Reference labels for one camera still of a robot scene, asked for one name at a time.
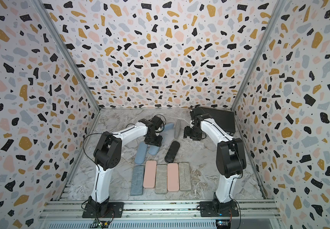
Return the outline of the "grey case mint lining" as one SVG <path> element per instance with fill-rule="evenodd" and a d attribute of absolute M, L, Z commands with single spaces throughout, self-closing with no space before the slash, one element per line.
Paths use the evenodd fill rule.
<path fill-rule="evenodd" d="M 144 166 L 135 166 L 132 171 L 132 182 L 131 182 L 131 196 L 143 195 L 143 182 L 144 182 Z"/>

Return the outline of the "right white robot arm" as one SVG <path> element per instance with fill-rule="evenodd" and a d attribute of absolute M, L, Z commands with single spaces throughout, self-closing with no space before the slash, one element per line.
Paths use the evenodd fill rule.
<path fill-rule="evenodd" d="M 190 111 L 191 124 L 184 129 L 184 138 L 201 141 L 206 136 L 216 145 L 216 168 L 220 174 L 213 200 L 200 202 L 202 217 L 239 216 L 240 207 L 233 198 L 235 183 L 247 167 L 244 144 L 235 133 L 231 111 L 195 107 Z"/>

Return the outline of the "mint glasses case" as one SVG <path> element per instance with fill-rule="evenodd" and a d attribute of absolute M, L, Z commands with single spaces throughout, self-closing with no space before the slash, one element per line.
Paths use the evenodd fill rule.
<path fill-rule="evenodd" d="M 157 165 L 156 167 L 155 193 L 167 193 L 167 165 Z"/>

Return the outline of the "grey case with glasses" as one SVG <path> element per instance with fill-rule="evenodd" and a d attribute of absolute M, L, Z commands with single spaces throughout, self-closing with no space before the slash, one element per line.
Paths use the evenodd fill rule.
<path fill-rule="evenodd" d="M 181 120 L 178 119 L 174 126 L 174 138 L 178 139 L 180 133 L 181 133 Z"/>

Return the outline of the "blue case brown lining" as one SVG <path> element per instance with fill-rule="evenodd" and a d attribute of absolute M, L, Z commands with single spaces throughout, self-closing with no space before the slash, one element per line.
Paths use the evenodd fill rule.
<path fill-rule="evenodd" d="M 164 129 L 163 129 L 163 132 L 165 131 L 168 131 L 168 130 L 171 130 L 174 128 L 174 123 L 167 123 L 165 126 L 164 126 Z"/>

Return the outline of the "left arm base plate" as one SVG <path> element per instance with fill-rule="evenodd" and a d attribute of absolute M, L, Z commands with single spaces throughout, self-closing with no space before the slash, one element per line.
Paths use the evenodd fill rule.
<path fill-rule="evenodd" d="M 124 209 L 124 202 L 104 203 L 100 207 L 86 204 L 82 218 L 121 218 Z"/>

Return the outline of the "case with purple glasses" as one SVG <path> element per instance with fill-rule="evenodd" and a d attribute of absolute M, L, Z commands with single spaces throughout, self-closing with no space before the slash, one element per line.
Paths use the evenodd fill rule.
<path fill-rule="evenodd" d="M 160 150 L 160 147 L 157 147 L 157 146 L 150 146 L 150 147 L 148 148 L 148 153 L 149 153 L 150 155 L 156 156 L 156 155 L 158 154 L 159 150 Z"/>

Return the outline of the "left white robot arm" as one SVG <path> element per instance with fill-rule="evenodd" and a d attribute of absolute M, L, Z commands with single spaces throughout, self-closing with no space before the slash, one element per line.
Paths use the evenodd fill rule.
<path fill-rule="evenodd" d="M 96 165 L 96 174 L 92 194 L 88 198 L 88 205 L 95 212 L 103 216 L 109 205 L 109 185 L 113 168 L 120 160 L 122 148 L 129 142 L 139 138 L 145 138 L 145 144 L 160 147 L 163 137 L 166 119 L 155 115 L 151 119 L 140 119 L 134 125 L 118 132 L 100 133 L 100 138 L 94 150 L 92 162 Z"/>

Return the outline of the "pink glasses case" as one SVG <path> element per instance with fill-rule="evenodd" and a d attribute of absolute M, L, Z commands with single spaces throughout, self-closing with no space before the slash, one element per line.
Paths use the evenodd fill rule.
<path fill-rule="evenodd" d="M 145 189 L 155 188 L 156 167 L 157 167 L 157 162 L 155 160 L 148 160 L 146 162 L 144 181 L 143 181 L 143 187 Z"/>
<path fill-rule="evenodd" d="M 178 192 L 179 189 L 179 166 L 177 163 L 170 163 L 167 165 L 167 190 Z"/>

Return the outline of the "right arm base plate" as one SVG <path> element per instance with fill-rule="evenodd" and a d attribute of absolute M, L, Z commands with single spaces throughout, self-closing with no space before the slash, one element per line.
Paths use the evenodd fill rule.
<path fill-rule="evenodd" d="M 240 215 L 236 201 L 220 203 L 217 199 L 212 201 L 201 201 L 197 209 L 201 217 L 238 217 Z"/>

